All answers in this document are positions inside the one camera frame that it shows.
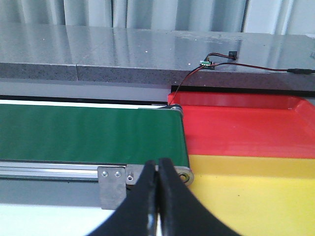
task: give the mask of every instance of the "yellow block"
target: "yellow block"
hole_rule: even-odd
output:
[[[191,191],[244,236],[315,236],[315,159],[191,155]]]

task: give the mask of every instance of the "red tray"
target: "red tray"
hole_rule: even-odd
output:
[[[305,99],[178,92],[172,104],[183,107],[189,154],[315,158],[315,106]]]

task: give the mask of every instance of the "green conveyor belt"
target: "green conveyor belt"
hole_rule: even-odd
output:
[[[0,160],[189,166],[181,114],[0,104]]]

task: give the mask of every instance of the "speckled gray surface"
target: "speckled gray surface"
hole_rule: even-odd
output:
[[[186,32],[0,23],[0,78],[178,85],[209,52],[239,63],[315,67],[315,40],[300,35]],[[215,62],[225,59],[214,58]],[[226,65],[189,86],[315,91],[315,75]]]

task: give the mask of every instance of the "white curtain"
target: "white curtain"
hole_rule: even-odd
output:
[[[154,30],[315,33],[315,0],[0,0],[0,21]]]

